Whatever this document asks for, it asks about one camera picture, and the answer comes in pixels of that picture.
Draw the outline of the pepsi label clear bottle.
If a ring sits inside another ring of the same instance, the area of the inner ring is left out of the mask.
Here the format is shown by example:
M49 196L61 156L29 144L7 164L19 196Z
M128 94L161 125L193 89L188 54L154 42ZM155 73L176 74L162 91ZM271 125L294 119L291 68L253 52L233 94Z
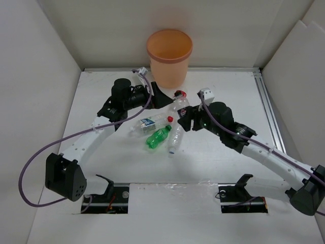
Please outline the pepsi label clear bottle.
M168 106L167 116L171 116L174 119L179 119L180 115L178 114L178 111L187 106L189 106L189 101L187 98L177 98Z

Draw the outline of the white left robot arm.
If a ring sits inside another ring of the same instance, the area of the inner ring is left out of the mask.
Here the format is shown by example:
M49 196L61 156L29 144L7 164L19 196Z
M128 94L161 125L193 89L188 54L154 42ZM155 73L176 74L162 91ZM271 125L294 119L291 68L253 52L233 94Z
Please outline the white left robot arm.
M95 194L101 201L109 201L113 197L113 189L108 185L108 179L104 180L104 184L87 179L83 166L106 138L126 121L129 110L137 107L161 109L172 101L156 82L150 86L132 86L126 78L115 80L111 96L97 113L90 130L60 154L51 153L46 159L45 187L73 202L82 195L90 194Z

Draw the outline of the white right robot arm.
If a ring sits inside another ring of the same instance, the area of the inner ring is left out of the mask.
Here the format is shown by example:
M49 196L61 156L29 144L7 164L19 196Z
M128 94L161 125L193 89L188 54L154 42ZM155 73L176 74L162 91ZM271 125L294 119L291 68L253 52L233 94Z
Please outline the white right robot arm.
M313 216L324 200L324 166L301 163L276 148L255 139L250 127L234 121L232 110L223 102L187 106L177 111L178 123L185 131L206 129L220 138L222 144L245 155L277 175L288 185L285 199L299 212Z

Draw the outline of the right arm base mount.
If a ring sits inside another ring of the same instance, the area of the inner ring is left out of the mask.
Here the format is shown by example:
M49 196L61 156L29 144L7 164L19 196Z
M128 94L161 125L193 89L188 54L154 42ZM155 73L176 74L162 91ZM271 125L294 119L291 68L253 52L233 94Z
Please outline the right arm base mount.
M236 183L219 183L215 199L220 201L222 214L268 213L266 200L261 196L251 196L245 189L252 174L244 174Z

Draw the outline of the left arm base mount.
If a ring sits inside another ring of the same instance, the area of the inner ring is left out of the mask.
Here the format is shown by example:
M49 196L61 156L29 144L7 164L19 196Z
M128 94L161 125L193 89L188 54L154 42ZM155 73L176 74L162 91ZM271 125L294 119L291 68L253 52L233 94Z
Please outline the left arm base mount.
M81 214L127 214L129 187L127 183L115 183L97 174L87 187L89 194L82 200Z

